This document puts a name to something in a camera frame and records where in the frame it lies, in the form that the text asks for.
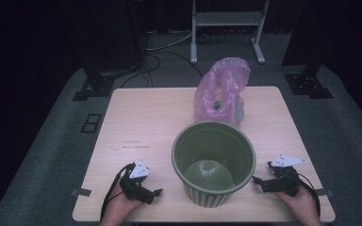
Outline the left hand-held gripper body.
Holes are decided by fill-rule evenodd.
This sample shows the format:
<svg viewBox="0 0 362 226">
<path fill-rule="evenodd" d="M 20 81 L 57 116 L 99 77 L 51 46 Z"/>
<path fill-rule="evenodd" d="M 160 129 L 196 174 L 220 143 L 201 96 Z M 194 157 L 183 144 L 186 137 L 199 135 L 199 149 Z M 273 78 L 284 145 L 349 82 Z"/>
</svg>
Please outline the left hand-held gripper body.
<svg viewBox="0 0 362 226">
<path fill-rule="evenodd" d="M 149 174 L 150 171 L 141 159 L 126 166 L 120 186 L 128 200 L 138 200 L 148 204 L 153 202 L 155 193 L 141 184 Z"/>
</svg>

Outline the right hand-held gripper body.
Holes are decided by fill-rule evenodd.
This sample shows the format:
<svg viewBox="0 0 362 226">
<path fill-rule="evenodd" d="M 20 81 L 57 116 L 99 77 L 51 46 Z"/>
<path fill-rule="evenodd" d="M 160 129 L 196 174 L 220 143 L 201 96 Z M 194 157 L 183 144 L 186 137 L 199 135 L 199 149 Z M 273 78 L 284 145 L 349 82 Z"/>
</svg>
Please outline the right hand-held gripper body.
<svg viewBox="0 0 362 226">
<path fill-rule="evenodd" d="M 290 197 L 294 197 L 298 193 L 300 183 L 296 165 L 305 164 L 303 158 L 292 157 L 286 154 L 279 154 L 277 158 L 268 163 L 274 179 L 260 181 L 259 185 L 263 192 L 284 192 Z"/>
</svg>

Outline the green plastic bin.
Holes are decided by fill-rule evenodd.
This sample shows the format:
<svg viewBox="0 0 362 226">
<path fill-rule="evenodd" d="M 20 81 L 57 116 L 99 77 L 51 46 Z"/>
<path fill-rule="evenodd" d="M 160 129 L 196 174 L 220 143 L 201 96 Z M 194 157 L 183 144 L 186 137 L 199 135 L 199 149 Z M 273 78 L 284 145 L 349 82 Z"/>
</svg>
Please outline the green plastic bin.
<svg viewBox="0 0 362 226">
<path fill-rule="evenodd" d="M 178 134 L 172 164 L 187 197 L 204 208 L 215 208 L 252 179 L 256 156 L 251 141 L 238 128 L 201 121 Z"/>
</svg>

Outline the pink plastic bag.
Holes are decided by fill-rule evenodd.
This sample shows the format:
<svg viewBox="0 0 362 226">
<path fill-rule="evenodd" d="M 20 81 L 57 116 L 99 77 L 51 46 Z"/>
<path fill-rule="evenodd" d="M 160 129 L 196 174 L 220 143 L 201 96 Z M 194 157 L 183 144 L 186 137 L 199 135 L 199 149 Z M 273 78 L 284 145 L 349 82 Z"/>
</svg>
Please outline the pink plastic bag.
<svg viewBox="0 0 362 226">
<path fill-rule="evenodd" d="M 244 101 L 240 94 L 248 84 L 251 69 L 246 60 L 227 57 L 217 61 L 206 73 L 194 94 L 195 121 L 221 121 L 239 126 L 244 117 Z M 222 107 L 214 110 L 215 101 Z"/>
</svg>

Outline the person's left hand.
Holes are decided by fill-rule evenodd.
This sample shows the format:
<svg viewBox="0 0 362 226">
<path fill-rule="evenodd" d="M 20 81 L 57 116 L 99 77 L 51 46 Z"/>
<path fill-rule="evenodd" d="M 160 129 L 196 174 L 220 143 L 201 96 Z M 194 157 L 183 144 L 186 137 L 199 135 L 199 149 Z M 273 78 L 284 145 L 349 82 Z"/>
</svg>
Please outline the person's left hand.
<svg viewBox="0 0 362 226">
<path fill-rule="evenodd" d="M 110 195 L 110 201 L 107 204 L 107 208 L 102 219 L 112 218 L 125 221 L 133 211 L 137 210 L 141 206 L 141 201 L 128 200 L 123 194 L 121 187 L 116 185 Z"/>
</svg>

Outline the person's right hand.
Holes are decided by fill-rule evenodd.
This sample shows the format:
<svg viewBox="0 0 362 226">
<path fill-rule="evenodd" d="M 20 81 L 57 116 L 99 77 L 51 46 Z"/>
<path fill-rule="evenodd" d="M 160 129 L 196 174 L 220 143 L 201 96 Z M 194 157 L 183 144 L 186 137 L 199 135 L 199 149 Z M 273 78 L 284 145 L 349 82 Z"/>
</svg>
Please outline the person's right hand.
<svg viewBox="0 0 362 226">
<path fill-rule="evenodd" d="M 294 197 L 283 192 L 275 192 L 274 195 L 288 206 L 298 221 L 320 221 L 315 201 L 310 192 L 303 186 L 298 187 L 298 193 Z"/>
</svg>

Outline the black stand base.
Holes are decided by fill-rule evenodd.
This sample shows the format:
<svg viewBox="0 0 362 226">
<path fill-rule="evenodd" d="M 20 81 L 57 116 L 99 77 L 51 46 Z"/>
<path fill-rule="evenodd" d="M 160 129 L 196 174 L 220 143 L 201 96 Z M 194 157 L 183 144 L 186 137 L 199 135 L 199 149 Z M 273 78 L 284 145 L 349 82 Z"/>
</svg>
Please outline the black stand base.
<svg viewBox="0 0 362 226">
<path fill-rule="evenodd" d="M 284 75 L 294 95 L 306 95 L 311 99 L 332 99 L 333 95 L 317 78 L 321 64 L 307 64 L 301 73 Z"/>
<path fill-rule="evenodd" d="M 94 67 L 83 69 L 87 78 L 73 97 L 74 101 L 87 101 L 90 97 L 108 97 L 111 94 L 114 79 L 101 75 Z"/>
</svg>

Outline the white metal stand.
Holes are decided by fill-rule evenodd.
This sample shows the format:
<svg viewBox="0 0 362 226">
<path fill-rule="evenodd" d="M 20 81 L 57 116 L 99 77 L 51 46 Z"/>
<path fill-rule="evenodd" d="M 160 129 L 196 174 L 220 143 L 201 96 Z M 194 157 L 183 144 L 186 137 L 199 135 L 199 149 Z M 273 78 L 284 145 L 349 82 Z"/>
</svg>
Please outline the white metal stand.
<svg viewBox="0 0 362 226">
<path fill-rule="evenodd" d="M 255 37 L 251 38 L 251 44 L 254 48 L 257 62 L 259 64 L 264 64 L 266 60 L 262 53 L 259 43 L 264 23 L 266 21 L 270 1 L 271 0 L 264 0 L 263 7 L 260 11 L 198 12 L 196 10 L 196 0 L 192 0 L 190 62 L 196 63 L 198 61 L 196 33 L 199 27 L 255 26 L 256 27 Z"/>
</svg>

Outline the grey table edge bracket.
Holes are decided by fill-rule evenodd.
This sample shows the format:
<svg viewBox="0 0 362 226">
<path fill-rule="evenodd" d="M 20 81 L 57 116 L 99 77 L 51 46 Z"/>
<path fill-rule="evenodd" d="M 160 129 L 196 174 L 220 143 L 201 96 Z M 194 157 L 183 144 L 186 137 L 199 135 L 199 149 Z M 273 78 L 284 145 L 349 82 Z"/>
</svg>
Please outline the grey table edge bracket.
<svg viewBox="0 0 362 226">
<path fill-rule="evenodd" d="M 78 196 L 85 196 L 88 197 L 91 194 L 91 191 L 84 188 L 74 188 L 71 192 L 72 196 L 78 197 Z"/>
<path fill-rule="evenodd" d="M 316 193 L 318 196 L 327 196 L 328 198 L 332 198 L 335 196 L 334 192 L 331 189 L 326 188 L 316 189 Z"/>
</svg>

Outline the black floor socket frame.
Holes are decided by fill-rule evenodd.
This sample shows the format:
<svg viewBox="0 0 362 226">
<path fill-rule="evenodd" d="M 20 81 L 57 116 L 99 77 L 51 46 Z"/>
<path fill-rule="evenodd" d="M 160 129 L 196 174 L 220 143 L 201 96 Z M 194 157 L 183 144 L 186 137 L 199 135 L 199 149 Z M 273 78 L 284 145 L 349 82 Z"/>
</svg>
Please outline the black floor socket frame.
<svg viewBox="0 0 362 226">
<path fill-rule="evenodd" d="M 101 114 L 89 114 L 81 128 L 81 133 L 95 133 L 99 127 L 101 118 Z"/>
</svg>

